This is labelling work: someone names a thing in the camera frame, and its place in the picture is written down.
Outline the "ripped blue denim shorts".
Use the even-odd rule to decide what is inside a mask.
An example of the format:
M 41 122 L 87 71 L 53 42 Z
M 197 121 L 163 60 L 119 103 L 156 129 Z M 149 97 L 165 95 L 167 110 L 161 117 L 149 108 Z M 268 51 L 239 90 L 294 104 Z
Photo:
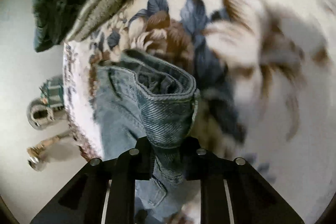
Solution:
M 195 79 L 183 69 L 136 50 L 116 63 L 96 67 L 94 117 L 100 126 L 103 159 L 115 159 L 147 137 L 155 152 L 153 177 L 135 185 L 137 210 L 146 223 L 164 223 L 197 192 L 184 178 L 179 147 L 197 112 Z

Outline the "grey round bin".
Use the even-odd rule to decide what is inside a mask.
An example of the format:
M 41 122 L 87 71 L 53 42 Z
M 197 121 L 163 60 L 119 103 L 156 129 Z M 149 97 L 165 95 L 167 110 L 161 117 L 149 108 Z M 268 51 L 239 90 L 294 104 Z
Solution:
M 54 122 L 52 108 L 36 98 L 27 107 L 26 116 L 29 124 L 36 130 L 44 130 Z

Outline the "floral bed sheet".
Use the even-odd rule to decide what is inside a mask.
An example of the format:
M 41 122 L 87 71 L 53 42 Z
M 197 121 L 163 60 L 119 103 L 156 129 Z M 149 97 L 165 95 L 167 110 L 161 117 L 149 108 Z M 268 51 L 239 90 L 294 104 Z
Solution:
M 95 64 L 117 60 L 120 47 L 94 49 L 113 32 L 127 46 L 143 42 L 142 20 L 123 28 L 147 0 L 129 0 L 84 40 L 64 44 L 66 110 L 84 159 L 103 156 L 92 101 Z M 167 0 L 179 19 L 186 0 Z M 274 187 L 305 223 L 317 223 L 335 195 L 335 0 L 203 0 L 207 10 L 228 10 L 206 27 L 206 45 L 229 69 L 234 102 L 247 137 L 221 137 L 217 148 L 268 161 Z

